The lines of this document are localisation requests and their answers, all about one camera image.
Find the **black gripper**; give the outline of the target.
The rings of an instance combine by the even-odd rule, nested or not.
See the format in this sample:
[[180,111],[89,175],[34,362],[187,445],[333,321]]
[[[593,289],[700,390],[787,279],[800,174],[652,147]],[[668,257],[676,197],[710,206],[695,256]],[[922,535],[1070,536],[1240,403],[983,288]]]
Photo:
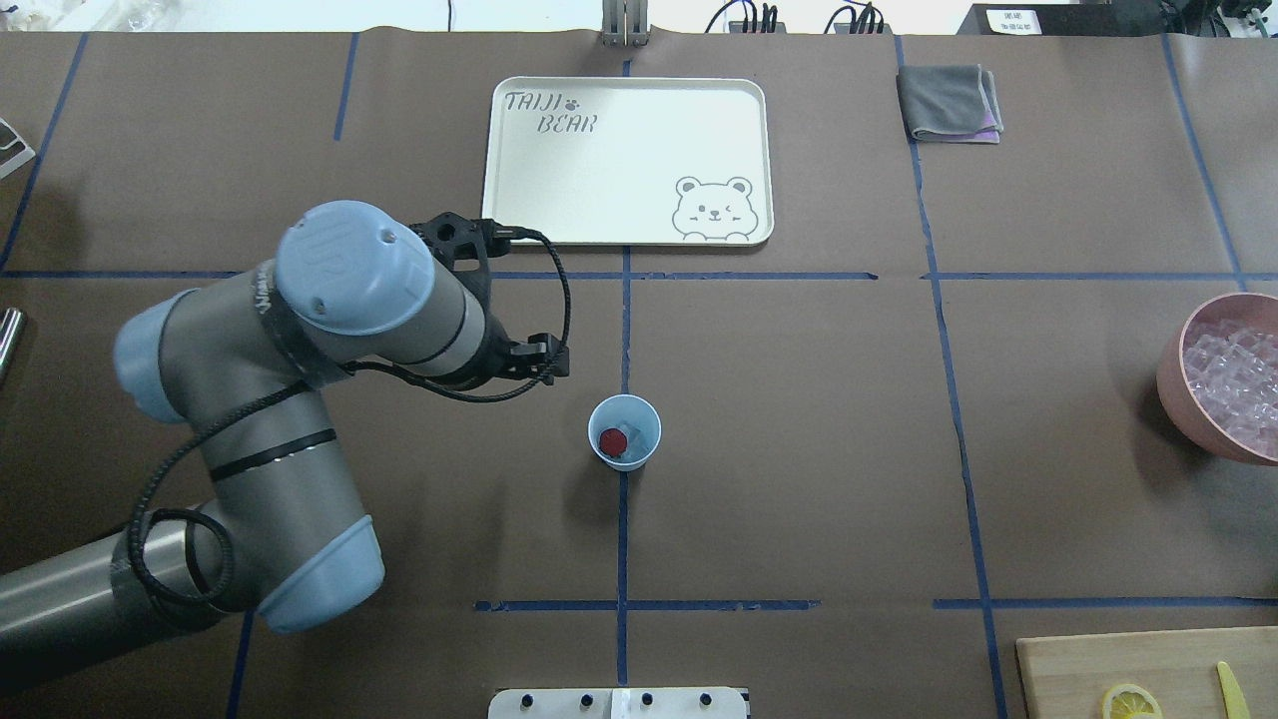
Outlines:
[[[502,378],[502,381],[527,381],[525,387],[534,388],[570,377],[570,349],[566,341],[552,333],[533,335],[521,344],[515,344],[507,337],[507,332],[491,308],[488,269],[455,272],[452,277],[458,278],[478,301],[484,326],[475,354],[452,374],[452,387],[479,388],[495,378]],[[516,346],[518,359],[512,355]]]

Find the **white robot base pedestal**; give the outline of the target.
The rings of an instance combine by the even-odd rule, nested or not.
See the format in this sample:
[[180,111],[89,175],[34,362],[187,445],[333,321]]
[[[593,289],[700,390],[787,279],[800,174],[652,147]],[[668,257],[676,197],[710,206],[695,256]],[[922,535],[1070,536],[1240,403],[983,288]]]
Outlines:
[[728,686],[498,691],[488,718],[750,718],[748,690]]

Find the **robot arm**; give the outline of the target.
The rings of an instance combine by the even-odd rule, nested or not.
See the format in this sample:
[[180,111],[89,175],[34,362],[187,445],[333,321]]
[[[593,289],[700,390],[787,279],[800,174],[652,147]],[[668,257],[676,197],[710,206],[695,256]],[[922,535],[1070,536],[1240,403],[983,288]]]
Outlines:
[[360,201],[307,209],[272,259],[178,292],[118,332],[118,382],[192,437],[152,470],[118,533],[3,577],[3,693],[256,610],[277,633],[328,623],[383,559],[325,386],[380,372],[465,404],[569,373],[569,332],[507,337],[493,258],[542,232],[443,213],[401,223]]

